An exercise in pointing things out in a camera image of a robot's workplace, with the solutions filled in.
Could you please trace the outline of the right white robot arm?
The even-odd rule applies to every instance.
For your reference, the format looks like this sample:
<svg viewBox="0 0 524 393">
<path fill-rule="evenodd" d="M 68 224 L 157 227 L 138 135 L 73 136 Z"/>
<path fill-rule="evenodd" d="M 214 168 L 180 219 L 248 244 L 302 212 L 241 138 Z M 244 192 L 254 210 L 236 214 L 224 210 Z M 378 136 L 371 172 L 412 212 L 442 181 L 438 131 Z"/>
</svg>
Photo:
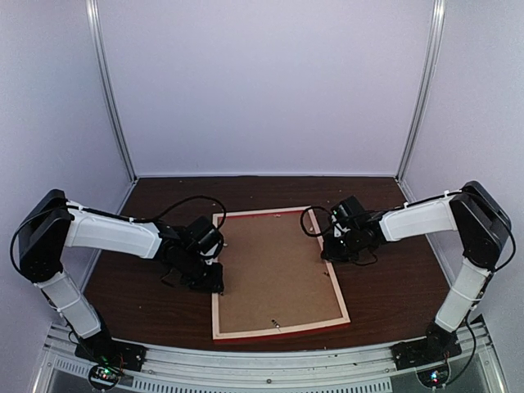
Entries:
<svg viewBox="0 0 524 393">
<path fill-rule="evenodd" d="M 433 319 L 436 326 L 420 343 L 420 355 L 437 361 L 451 347 L 455 332 L 481 300 L 490 278 L 501 268 L 500 256 L 513 242 L 508 215 L 476 180 L 459 190 L 392 209 L 366 210 L 355 196 L 330 209 L 330 224 L 318 236 L 322 257 L 330 262 L 357 262 L 361 251 L 431 233 L 456 232 L 463 262 L 444 303 Z"/>
</svg>

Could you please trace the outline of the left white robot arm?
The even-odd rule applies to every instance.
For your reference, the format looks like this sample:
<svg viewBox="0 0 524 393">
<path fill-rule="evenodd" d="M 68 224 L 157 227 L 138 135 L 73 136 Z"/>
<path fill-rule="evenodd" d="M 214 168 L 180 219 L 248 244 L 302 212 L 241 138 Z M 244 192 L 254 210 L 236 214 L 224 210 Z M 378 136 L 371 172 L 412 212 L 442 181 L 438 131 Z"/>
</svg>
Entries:
<svg viewBox="0 0 524 393">
<path fill-rule="evenodd" d="M 89 208 L 50 190 L 11 235 L 9 257 L 14 270 L 37 287 L 87 352 L 101 364 L 112 362 L 118 347 L 107 337 L 102 316 L 79 289 L 63 256 L 103 251 L 158 261 L 179 272 L 183 285 L 197 291 L 224 291 L 221 226 L 201 216 L 189 225 L 124 216 Z"/>
</svg>

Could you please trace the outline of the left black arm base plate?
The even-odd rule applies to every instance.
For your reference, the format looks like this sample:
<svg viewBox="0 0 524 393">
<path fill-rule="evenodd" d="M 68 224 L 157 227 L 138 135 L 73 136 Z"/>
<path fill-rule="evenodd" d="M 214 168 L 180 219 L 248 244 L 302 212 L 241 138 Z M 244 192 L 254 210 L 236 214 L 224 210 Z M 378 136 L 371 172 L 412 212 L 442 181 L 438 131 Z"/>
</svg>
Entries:
<svg viewBox="0 0 524 393">
<path fill-rule="evenodd" d="M 142 370 L 146 352 L 145 346 L 114 340 L 82 340 L 75 348 L 76 357 L 118 370 L 134 372 Z"/>
</svg>

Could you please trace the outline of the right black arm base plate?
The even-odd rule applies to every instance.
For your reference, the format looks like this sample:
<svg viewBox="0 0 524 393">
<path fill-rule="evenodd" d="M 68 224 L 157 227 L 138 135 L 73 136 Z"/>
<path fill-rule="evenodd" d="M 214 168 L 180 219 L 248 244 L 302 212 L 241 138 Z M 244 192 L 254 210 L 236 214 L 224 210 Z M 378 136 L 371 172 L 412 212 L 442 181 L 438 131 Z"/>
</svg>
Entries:
<svg viewBox="0 0 524 393">
<path fill-rule="evenodd" d="M 444 362 L 449 357 L 462 354 L 462 348 L 455 339 L 442 344 L 435 337 L 424 337 L 415 341 L 402 341 L 394 344 L 391 347 L 391 353 L 395 367 L 400 371 Z"/>
</svg>

